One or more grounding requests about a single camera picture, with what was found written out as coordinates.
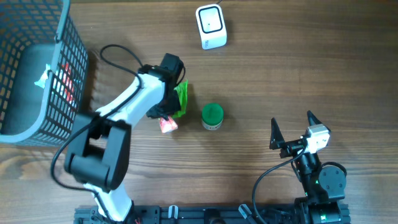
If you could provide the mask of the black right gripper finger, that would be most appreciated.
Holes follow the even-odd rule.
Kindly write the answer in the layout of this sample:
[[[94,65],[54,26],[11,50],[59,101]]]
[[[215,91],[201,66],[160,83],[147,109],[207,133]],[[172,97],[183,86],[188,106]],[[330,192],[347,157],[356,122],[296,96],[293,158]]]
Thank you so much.
[[[330,133],[331,130],[325,126],[310,110],[307,111],[309,127],[308,133]]]
[[[280,131],[279,125],[275,118],[271,119],[271,138],[270,145],[281,145],[285,143],[284,137]]]

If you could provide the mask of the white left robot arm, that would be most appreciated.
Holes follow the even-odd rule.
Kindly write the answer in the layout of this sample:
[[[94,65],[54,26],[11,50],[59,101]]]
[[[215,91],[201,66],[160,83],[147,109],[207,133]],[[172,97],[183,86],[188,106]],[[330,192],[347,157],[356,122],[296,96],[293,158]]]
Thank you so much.
[[[115,100],[94,113],[79,114],[65,143],[64,169],[92,194],[106,223],[134,221],[134,204],[123,180],[132,128],[143,116],[169,117],[180,109],[178,75],[144,72]]]

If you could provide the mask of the red small snack pack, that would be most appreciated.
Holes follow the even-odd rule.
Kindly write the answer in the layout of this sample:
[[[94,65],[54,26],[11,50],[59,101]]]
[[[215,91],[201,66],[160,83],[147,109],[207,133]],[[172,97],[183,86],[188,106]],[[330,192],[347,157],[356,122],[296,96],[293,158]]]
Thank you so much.
[[[178,124],[171,116],[168,116],[167,119],[159,118],[159,125],[162,133],[170,133],[178,129]]]

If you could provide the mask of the green lidded jar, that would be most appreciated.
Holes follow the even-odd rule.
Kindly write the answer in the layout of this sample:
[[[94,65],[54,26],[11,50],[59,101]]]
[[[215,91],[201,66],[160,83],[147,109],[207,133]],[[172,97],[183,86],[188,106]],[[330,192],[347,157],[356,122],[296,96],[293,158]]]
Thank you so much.
[[[201,112],[201,123],[207,130],[214,131],[221,127],[224,118],[224,110],[217,103],[209,103]]]

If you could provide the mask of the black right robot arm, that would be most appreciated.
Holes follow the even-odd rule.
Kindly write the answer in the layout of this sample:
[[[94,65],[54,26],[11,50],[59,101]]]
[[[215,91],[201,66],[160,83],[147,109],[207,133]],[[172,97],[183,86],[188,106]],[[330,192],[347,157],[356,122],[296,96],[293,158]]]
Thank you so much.
[[[290,164],[301,182],[305,196],[295,200],[295,212],[300,223],[350,223],[345,198],[347,170],[337,162],[320,162],[318,151],[327,147],[331,130],[311,111],[307,112],[305,134],[286,141],[275,118],[271,119],[269,147],[279,149],[280,157]]]

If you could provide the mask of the green candy bag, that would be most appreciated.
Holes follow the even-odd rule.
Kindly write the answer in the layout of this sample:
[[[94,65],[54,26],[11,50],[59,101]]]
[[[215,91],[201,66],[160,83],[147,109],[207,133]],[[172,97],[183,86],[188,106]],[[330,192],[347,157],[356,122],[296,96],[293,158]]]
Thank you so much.
[[[173,114],[173,118],[180,118],[186,113],[188,98],[188,80],[174,88],[177,91],[181,109]]]

